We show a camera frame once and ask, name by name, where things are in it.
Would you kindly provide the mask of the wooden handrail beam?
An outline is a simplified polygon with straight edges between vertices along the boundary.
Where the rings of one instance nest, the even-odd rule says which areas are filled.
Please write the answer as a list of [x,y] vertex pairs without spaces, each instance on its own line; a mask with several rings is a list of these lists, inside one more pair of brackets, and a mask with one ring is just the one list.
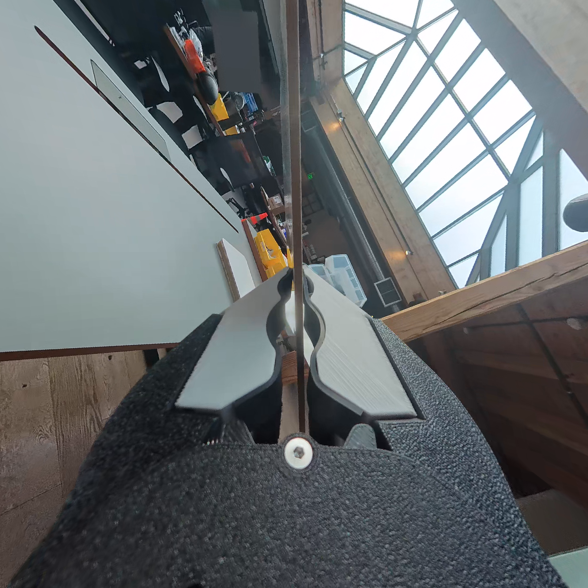
[[410,342],[587,277],[587,241],[382,318]]

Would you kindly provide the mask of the black helmet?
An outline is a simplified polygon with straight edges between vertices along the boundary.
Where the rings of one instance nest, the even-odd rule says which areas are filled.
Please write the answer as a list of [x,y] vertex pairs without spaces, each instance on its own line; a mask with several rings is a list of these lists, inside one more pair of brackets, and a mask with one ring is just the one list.
[[208,70],[197,73],[196,84],[206,103],[209,106],[214,105],[219,94],[217,79],[214,74],[210,73]]

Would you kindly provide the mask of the black office chair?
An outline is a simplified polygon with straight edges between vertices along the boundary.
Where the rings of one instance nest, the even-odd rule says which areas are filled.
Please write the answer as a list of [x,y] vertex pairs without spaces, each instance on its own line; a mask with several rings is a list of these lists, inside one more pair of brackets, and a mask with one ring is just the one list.
[[279,192],[253,132],[203,140],[189,149],[189,155],[219,195],[252,183],[262,186],[268,196]]
[[210,137],[208,119],[186,77],[164,71],[153,57],[136,60],[133,69],[144,106],[185,154]]

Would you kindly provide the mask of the orange parts bin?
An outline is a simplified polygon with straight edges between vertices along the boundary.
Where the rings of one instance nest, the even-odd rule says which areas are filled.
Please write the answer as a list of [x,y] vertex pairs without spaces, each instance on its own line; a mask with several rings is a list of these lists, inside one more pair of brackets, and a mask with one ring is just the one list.
[[207,73],[205,64],[200,57],[198,50],[191,39],[187,39],[183,43],[183,51],[186,56],[189,70],[195,76]]

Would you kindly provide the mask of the white rounded board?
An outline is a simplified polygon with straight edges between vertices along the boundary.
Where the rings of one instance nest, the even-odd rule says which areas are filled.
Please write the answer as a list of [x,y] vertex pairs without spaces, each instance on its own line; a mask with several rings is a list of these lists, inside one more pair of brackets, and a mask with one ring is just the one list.
[[299,48],[299,2],[285,1],[283,22],[286,26],[286,68],[288,73],[288,139],[291,180],[292,229],[290,231],[293,255],[293,284],[295,286],[295,333],[297,356],[297,385],[299,430],[305,433],[306,387],[304,356],[304,273],[302,251],[302,175],[300,147],[300,48]]

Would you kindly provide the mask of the stack of white boards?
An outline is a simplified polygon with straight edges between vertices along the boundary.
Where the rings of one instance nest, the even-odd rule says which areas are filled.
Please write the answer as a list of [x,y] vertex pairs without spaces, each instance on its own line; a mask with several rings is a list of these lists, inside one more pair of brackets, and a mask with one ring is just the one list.
[[232,299],[236,302],[256,287],[248,262],[226,239],[217,243],[217,252]]

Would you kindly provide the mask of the clear plastic drawer boxes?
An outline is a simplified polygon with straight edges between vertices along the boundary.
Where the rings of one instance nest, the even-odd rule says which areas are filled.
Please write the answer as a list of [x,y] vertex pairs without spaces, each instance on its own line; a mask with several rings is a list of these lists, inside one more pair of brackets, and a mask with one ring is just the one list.
[[314,263],[309,265],[309,268],[355,305],[364,306],[367,297],[348,255],[334,254],[327,257],[324,263]]

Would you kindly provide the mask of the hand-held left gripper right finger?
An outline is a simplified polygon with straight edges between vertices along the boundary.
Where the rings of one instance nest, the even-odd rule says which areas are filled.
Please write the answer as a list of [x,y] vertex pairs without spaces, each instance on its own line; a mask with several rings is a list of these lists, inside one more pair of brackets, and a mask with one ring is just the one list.
[[305,271],[307,401],[313,423],[371,423],[418,416],[375,321],[313,271]]

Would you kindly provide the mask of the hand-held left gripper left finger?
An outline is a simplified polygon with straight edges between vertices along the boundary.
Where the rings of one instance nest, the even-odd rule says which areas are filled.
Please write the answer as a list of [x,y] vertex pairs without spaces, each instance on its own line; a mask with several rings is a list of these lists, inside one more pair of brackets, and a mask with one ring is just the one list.
[[266,422],[280,412],[277,339],[286,328],[292,281],[293,270],[283,269],[226,309],[176,400],[177,408],[244,422]]

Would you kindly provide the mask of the yellow parts bins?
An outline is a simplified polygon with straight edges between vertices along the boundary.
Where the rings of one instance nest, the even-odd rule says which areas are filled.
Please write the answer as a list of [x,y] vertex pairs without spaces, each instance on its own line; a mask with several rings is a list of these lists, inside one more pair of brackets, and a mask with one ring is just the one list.
[[268,278],[267,278],[264,266],[262,264],[258,249],[257,249],[256,244],[254,242],[254,237],[256,236],[257,232],[260,232],[264,229],[270,229],[276,242],[278,243],[278,245],[280,246],[280,248],[282,250],[283,256],[287,257],[289,255],[288,251],[290,251],[289,246],[286,244],[284,233],[283,233],[283,231],[281,231],[281,227],[278,224],[276,224],[275,218],[272,216],[272,214],[270,214],[270,213],[267,213],[267,214],[268,214],[268,217],[265,220],[263,220],[260,224],[257,224],[257,225],[252,225],[247,220],[248,217],[245,219],[242,219],[242,221],[241,221],[242,226],[245,231],[247,241],[248,241],[249,246],[250,246],[252,253],[254,255],[255,264],[256,264],[257,269],[259,270],[259,274],[261,276],[262,281],[266,281]]

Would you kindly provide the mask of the glass roof window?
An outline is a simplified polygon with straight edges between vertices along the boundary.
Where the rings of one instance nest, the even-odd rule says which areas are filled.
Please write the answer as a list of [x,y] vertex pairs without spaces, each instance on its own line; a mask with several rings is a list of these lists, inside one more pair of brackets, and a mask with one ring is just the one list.
[[344,80],[457,288],[585,242],[587,178],[452,1],[345,1]]

